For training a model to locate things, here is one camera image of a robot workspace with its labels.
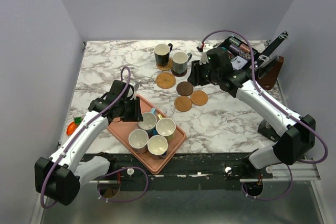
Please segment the dark walnut wood coaster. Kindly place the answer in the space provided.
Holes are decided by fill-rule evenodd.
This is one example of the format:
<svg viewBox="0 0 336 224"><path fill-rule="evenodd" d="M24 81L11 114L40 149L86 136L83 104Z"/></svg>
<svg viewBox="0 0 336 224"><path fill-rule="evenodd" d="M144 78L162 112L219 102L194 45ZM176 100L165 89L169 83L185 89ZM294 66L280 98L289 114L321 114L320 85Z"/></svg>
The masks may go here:
<svg viewBox="0 0 336 224"><path fill-rule="evenodd" d="M185 71L182 72L182 73L177 73L177 72L175 72L173 69L171 69L171 73L172 73L174 76L176 76L176 77L183 77L183 76L185 76L185 75L187 74L187 70L185 70Z"/></svg>

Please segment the cream cup olive body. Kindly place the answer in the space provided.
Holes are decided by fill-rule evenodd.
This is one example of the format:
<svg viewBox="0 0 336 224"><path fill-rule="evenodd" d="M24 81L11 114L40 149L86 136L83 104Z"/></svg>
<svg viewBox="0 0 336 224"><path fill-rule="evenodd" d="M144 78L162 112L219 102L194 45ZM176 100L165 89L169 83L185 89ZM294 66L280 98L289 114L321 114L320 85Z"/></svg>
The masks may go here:
<svg viewBox="0 0 336 224"><path fill-rule="evenodd" d="M174 139L176 131L175 122L170 118L165 118L161 114L158 114L158 119L155 126L158 135L165 137L168 142Z"/></svg>

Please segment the cream cup dark brown body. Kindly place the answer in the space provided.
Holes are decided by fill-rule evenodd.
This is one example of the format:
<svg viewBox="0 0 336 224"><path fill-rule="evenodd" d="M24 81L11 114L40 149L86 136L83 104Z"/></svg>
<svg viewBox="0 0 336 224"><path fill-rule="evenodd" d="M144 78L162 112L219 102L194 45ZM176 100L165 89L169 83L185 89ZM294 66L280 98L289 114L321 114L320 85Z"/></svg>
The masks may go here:
<svg viewBox="0 0 336 224"><path fill-rule="evenodd" d="M159 66L164 67L168 64L172 49L171 43L159 44L154 47L155 61Z"/></svg>

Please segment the cream cup with teal handle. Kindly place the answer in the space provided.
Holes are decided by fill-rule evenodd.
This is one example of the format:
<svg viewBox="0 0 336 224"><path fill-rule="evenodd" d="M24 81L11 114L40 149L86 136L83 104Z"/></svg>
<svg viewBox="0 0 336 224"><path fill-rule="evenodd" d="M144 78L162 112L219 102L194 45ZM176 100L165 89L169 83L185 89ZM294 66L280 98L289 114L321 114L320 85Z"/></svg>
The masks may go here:
<svg viewBox="0 0 336 224"><path fill-rule="evenodd" d="M187 64L188 62L191 60L192 58L192 54L189 53L185 53L182 51L178 51L176 52L173 57L173 66L172 69L177 72L177 73L182 73L185 70L187 70Z"/></svg>

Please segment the cream cup navy handle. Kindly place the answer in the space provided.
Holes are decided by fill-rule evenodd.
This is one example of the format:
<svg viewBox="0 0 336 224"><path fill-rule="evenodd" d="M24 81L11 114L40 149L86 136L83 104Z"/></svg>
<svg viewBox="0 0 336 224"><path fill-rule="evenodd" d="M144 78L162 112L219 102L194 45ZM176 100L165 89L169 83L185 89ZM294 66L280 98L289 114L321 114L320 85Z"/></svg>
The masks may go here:
<svg viewBox="0 0 336 224"><path fill-rule="evenodd" d="M168 142L165 137L160 135L152 136L148 143L148 151L156 159L162 159L167 155Z"/></svg>

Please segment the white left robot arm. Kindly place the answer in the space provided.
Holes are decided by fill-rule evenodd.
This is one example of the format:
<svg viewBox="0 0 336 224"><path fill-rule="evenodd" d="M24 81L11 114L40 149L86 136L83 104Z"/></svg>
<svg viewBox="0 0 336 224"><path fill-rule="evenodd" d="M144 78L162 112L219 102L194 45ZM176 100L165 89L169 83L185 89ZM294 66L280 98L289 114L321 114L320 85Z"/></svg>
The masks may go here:
<svg viewBox="0 0 336 224"><path fill-rule="evenodd" d="M80 164L84 154L98 135L116 118L123 122L143 120L140 99L133 85L115 80L108 92L90 102L80 125L63 146L48 158L40 157L34 166L35 189L64 206L73 202L80 187L102 176L112 179L116 166L107 154L99 154Z"/></svg>

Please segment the light wood coaster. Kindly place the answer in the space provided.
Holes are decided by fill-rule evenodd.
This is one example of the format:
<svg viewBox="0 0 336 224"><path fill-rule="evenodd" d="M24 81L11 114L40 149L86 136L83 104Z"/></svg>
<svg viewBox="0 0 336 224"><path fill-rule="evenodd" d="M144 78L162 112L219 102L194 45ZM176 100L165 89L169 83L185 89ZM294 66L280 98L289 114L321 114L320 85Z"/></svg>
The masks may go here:
<svg viewBox="0 0 336 224"><path fill-rule="evenodd" d="M186 112L191 109L192 101L189 97L180 96L175 99L174 106L178 111Z"/></svg>
<svg viewBox="0 0 336 224"><path fill-rule="evenodd" d="M208 102L208 96L204 91L196 90L191 94L191 101L194 105L203 106Z"/></svg>

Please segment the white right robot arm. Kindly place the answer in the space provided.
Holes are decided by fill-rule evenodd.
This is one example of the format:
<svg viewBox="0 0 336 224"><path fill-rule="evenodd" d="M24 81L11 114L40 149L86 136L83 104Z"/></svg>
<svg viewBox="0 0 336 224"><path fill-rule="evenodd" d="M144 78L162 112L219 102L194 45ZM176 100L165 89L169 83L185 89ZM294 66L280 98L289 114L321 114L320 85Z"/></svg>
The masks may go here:
<svg viewBox="0 0 336 224"><path fill-rule="evenodd" d="M310 128L316 125L314 118L309 115L302 117L288 109L255 84L252 77L250 69L233 68L227 50L213 48L203 53L200 60L192 61L187 79L195 87L218 85L221 90L254 109L280 137L275 144L251 152L233 167L230 174L237 178L255 177L260 169L269 165L292 165L315 143L314 134L310 132Z"/></svg>

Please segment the cream cup blue handle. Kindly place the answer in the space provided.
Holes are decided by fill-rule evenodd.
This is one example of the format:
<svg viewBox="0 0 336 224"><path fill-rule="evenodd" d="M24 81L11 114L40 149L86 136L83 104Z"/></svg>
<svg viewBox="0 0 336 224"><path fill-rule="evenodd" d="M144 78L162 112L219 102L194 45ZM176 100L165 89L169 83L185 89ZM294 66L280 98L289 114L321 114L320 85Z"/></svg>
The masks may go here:
<svg viewBox="0 0 336 224"><path fill-rule="evenodd" d="M156 108L152 108L149 112L143 112L142 117L143 121L138 122L138 127L142 130L145 130L148 135L153 134L157 124Z"/></svg>

